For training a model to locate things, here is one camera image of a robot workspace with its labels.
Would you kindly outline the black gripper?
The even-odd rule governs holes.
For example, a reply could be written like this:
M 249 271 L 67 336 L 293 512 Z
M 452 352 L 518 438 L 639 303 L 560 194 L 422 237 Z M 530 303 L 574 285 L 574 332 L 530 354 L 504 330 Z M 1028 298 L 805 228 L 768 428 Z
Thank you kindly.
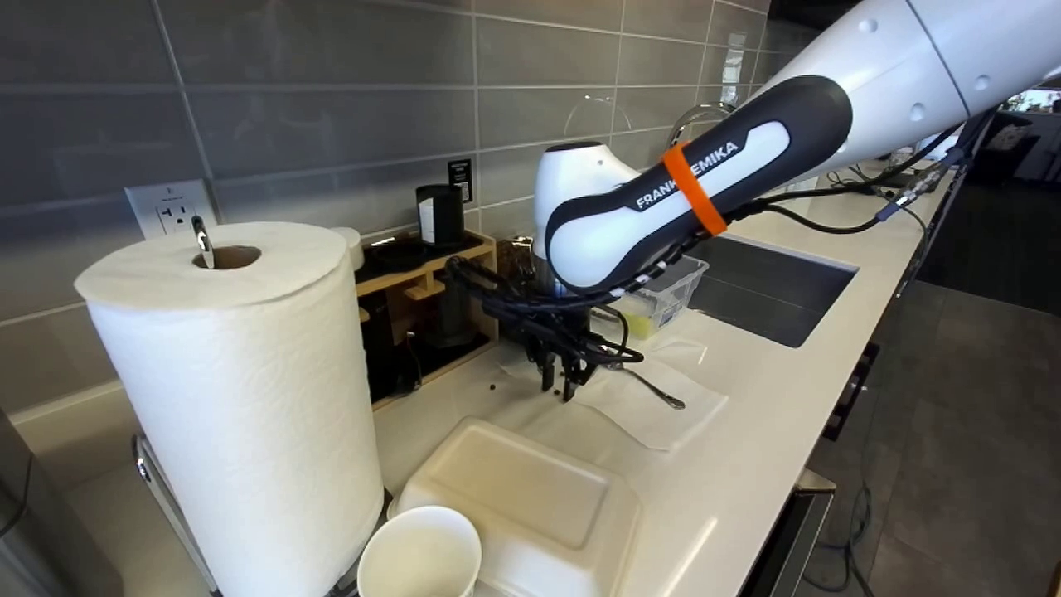
M 527 352 L 527 357 L 541 370 L 541 393 L 550 393 L 553 377 L 564 374 L 560 401 L 574 401 L 582 377 L 596 370 L 596 363 L 589 357 L 589 304 L 556 303 L 541 310 L 546 313 L 545 349 Z

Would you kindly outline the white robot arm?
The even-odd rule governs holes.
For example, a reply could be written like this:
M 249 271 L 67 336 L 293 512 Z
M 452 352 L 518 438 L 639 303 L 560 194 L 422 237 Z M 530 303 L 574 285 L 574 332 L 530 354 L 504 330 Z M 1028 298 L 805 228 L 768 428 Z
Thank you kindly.
M 745 207 L 952 129 L 1061 68 L 1061 0 L 859 0 L 737 112 L 650 168 L 599 144 L 550 145 L 536 165 L 535 252 L 553 303 L 535 357 L 569 388 L 613 357 L 582 316 L 668 269 Z

